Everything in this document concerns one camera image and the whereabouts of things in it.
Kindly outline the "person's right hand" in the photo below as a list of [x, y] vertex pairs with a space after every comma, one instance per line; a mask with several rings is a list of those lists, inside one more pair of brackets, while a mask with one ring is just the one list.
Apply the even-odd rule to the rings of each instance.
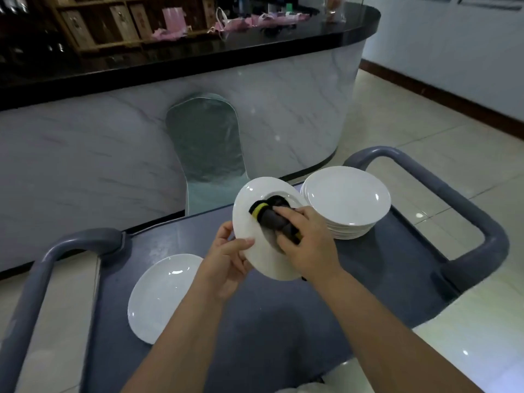
[[298, 263], [292, 265], [311, 285], [319, 290], [343, 272], [334, 239], [317, 211], [310, 206], [296, 210], [275, 206], [274, 211], [300, 231]]

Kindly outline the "person's left hand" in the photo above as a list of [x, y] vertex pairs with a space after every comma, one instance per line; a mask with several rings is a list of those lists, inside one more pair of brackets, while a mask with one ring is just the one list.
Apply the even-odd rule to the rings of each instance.
[[224, 244], [235, 239], [233, 233], [232, 221], [220, 225], [194, 280], [199, 291], [221, 302], [232, 297], [252, 269], [245, 251], [236, 256], [224, 254]]

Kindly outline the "white deep-rimmed plate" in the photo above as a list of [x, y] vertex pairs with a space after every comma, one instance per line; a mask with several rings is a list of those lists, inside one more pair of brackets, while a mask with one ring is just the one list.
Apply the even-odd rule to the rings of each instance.
[[233, 204], [234, 234], [236, 238], [255, 240], [244, 255], [257, 271], [275, 280], [291, 281], [301, 278], [301, 275], [278, 246], [275, 232], [262, 227], [249, 213], [256, 201], [265, 201], [274, 195], [283, 197], [291, 208], [306, 205], [303, 195], [287, 182], [273, 177], [255, 178], [240, 189]]

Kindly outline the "black and yellow cleaning cloth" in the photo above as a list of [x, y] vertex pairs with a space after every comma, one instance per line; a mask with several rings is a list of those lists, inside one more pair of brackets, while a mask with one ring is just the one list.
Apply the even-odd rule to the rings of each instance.
[[293, 244], [300, 244], [302, 239], [300, 231], [288, 219], [275, 212], [275, 206], [291, 208], [283, 196], [273, 195], [268, 199], [254, 202], [249, 208], [249, 213], [261, 227], [275, 232], [279, 231]]

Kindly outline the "person's left forearm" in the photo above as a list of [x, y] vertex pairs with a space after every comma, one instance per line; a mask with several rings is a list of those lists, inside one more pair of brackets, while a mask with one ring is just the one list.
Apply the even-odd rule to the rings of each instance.
[[219, 322], [239, 282], [193, 282], [121, 393], [203, 393]]

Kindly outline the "person's right forearm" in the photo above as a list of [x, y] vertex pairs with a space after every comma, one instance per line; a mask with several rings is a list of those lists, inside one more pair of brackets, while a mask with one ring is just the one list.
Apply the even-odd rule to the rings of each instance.
[[375, 393], [484, 393], [342, 268], [308, 278]]

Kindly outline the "grey plastic service cart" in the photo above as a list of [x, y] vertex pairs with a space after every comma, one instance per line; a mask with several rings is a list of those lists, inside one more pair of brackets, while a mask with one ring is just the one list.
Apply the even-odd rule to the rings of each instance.
[[[387, 157], [410, 173], [484, 235], [477, 248], [449, 261], [391, 207], [366, 235], [337, 241], [343, 268], [352, 273], [408, 327], [429, 321], [496, 271], [508, 256], [499, 223], [393, 147], [351, 155], [345, 166], [366, 170]], [[81, 393], [119, 392], [151, 345], [130, 329], [127, 304], [148, 268], [147, 250], [204, 255], [232, 206], [149, 225], [128, 235], [114, 228], [80, 231], [59, 239], [36, 261], [0, 346], [0, 393], [14, 393], [56, 260], [69, 251], [101, 259], [84, 357]], [[352, 357], [329, 308], [303, 280], [278, 282], [252, 271], [229, 301], [205, 392], [265, 393], [317, 380]]]

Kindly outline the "stack of white plates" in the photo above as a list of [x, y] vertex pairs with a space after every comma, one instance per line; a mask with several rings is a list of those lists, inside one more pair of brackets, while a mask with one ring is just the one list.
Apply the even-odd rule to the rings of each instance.
[[312, 173], [300, 189], [307, 205], [319, 213], [335, 239], [367, 234], [390, 211], [391, 196], [374, 175], [349, 166]]

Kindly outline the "white round plate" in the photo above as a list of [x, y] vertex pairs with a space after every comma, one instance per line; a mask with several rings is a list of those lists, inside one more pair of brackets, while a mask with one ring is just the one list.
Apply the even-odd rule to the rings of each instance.
[[203, 258], [193, 254], [166, 257], [149, 267], [135, 284], [127, 306], [131, 331], [153, 345], [191, 287]]

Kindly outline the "marble bar counter, black top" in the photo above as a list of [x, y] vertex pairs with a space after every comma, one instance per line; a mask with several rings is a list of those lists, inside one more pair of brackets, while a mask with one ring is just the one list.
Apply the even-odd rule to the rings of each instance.
[[0, 75], [0, 273], [89, 228], [179, 216], [186, 183], [171, 106], [230, 103], [249, 178], [294, 179], [335, 155], [366, 40], [381, 12], [346, 2], [345, 22], [212, 33], [116, 55], [111, 68], [14, 87]]

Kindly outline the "pink and white bag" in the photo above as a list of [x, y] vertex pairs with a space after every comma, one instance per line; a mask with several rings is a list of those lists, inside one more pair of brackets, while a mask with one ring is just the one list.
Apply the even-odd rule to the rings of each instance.
[[220, 7], [215, 11], [215, 19], [216, 22], [207, 33], [242, 32], [256, 26], [251, 17], [229, 19]]

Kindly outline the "pink crumpled cloth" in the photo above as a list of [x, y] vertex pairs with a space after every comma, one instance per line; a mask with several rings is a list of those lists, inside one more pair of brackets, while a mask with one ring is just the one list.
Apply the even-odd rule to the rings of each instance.
[[175, 31], [159, 28], [152, 33], [151, 39], [155, 41], [177, 41], [181, 38], [187, 37], [187, 35], [187, 27]]

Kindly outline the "pink cloth pile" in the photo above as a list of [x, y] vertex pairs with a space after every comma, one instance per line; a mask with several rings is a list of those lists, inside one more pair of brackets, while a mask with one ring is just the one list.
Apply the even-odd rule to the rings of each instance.
[[250, 28], [269, 28], [274, 26], [296, 25], [300, 22], [308, 21], [311, 15], [307, 13], [293, 12], [271, 12], [261, 15], [252, 14], [244, 19], [244, 22]]

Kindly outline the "pink box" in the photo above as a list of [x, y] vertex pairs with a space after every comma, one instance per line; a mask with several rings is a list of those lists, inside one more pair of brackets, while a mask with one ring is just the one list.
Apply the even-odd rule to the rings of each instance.
[[170, 7], [162, 9], [168, 32], [187, 32], [186, 14], [181, 7]]

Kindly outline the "wooden shelf unit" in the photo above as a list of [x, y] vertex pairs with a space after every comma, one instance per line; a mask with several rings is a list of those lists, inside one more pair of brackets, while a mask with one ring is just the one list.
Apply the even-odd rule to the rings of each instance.
[[188, 35], [206, 35], [215, 23], [218, 0], [43, 0], [57, 27], [77, 54], [143, 48], [166, 29], [163, 8], [181, 7]]

